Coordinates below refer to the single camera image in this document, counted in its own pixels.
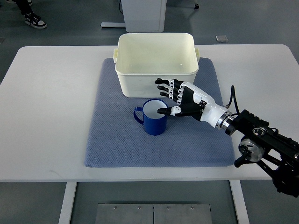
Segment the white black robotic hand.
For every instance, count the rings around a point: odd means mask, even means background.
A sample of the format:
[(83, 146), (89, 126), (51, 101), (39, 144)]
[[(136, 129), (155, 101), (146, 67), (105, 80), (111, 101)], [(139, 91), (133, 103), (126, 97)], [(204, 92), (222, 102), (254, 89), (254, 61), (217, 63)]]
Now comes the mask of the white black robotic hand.
[(216, 104), (214, 98), (189, 82), (158, 78), (155, 83), (165, 96), (175, 103), (174, 107), (158, 109), (159, 114), (168, 116), (191, 116), (197, 121), (209, 123), (212, 127), (226, 130), (233, 120), (227, 108)]

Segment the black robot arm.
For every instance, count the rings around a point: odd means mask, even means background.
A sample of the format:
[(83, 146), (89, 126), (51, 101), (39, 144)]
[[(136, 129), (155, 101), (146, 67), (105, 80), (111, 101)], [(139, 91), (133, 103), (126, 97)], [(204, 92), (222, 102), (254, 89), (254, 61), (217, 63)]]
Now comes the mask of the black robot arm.
[(247, 110), (226, 113), (219, 125), (227, 135), (239, 131), (244, 136), (239, 143), (241, 157), (235, 167), (257, 164), (271, 178), (279, 193), (299, 196), (299, 144), (271, 128), (267, 121)]

